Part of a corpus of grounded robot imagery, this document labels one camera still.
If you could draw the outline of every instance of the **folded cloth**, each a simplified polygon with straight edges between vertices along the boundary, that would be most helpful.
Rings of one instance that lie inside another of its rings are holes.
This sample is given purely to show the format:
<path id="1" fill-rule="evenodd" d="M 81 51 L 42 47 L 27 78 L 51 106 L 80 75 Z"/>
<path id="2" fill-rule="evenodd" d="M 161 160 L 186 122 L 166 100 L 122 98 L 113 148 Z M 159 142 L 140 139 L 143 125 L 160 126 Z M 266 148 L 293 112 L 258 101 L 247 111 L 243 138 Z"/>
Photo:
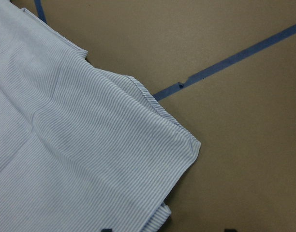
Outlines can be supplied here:
<path id="1" fill-rule="evenodd" d="M 155 232 L 200 142 L 133 77 L 0 0 L 0 232 Z"/>

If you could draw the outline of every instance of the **blue tape strip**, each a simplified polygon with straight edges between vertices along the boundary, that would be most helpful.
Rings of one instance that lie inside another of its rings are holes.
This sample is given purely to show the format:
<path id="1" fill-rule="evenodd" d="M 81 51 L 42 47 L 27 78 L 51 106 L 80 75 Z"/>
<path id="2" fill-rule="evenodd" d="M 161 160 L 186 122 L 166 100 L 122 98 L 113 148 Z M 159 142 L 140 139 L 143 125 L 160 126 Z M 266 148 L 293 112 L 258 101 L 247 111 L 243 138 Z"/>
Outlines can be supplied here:
<path id="1" fill-rule="evenodd" d="M 37 14 L 38 17 L 40 18 L 40 20 L 42 20 L 44 23 L 47 23 L 46 21 L 46 17 L 43 11 L 43 7 L 42 7 L 42 2 L 41 0 L 34 0 L 35 6 L 36 6 L 36 10 L 37 10 Z"/>
<path id="2" fill-rule="evenodd" d="M 208 76 L 211 76 L 249 56 L 252 56 L 253 54 L 259 52 L 259 51 L 262 51 L 263 49 L 267 48 L 267 47 L 270 47 L 278 42 L 280 42 L 281 40 L 284 40 L 288 37 L 290 37 L 291 35 L 294 35 L 296 34 L 296 24 L 245 49 L 245 50 L 242 50 L 241 52 L 238 52 L 236 53 L 235 55 L 232 55 L 222 61 L 220 61 L 219 63 L 216 63 L 192 76 L 190 76 L 188 78 L 188 80 L 185 82 L 185 83 L 176 83 L 176 84 L 173 84 L 172 86 L 164 89 L 164 90 L 161 90 L 160 92 L 154 94 L 154 98 L 157 100 L 157 101 L 160 101 L 162 100 L 163 98 L 166 98 L 200 80 L 203 80 L 204 78 L 208 77 Z"/>

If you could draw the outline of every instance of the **fabric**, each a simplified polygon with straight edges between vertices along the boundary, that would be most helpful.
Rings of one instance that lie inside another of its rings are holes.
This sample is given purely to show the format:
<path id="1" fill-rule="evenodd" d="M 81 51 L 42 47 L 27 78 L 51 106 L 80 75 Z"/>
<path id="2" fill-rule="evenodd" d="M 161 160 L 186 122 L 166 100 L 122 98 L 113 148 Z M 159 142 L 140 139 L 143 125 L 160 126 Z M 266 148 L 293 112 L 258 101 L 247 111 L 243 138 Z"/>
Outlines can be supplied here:
<path id="1" fill-rule="evenodd" d="M 133 77 L 0 0 L 0 231 L 155 232 L 200 142 Z"/>

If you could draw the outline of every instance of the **light blue striped fabric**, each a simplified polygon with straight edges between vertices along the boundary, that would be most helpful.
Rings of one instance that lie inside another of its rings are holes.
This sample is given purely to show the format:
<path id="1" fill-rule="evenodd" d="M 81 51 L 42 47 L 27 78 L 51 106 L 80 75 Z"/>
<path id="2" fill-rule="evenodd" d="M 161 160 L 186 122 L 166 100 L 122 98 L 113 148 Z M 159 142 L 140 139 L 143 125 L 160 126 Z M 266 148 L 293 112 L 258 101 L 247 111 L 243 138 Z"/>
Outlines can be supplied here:
<path id="1" fill-rule="evenodd" d="M 155 232 L 171 213 L 200 142 L 86 55 L 0 0 L 0 232 Z"/>

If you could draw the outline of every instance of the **striped cloth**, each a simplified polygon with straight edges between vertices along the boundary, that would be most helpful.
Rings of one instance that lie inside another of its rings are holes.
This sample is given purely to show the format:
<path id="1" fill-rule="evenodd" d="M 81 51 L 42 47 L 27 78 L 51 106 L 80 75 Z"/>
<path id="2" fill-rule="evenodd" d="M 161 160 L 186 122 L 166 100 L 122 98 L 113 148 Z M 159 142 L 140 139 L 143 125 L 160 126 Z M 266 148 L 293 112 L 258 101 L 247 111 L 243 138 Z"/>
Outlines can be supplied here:
<path id="1" fill-rule="evenodd" d="M 200 142 L 133 77 L 0 0 L 0 232 L 155 232 Z"/>

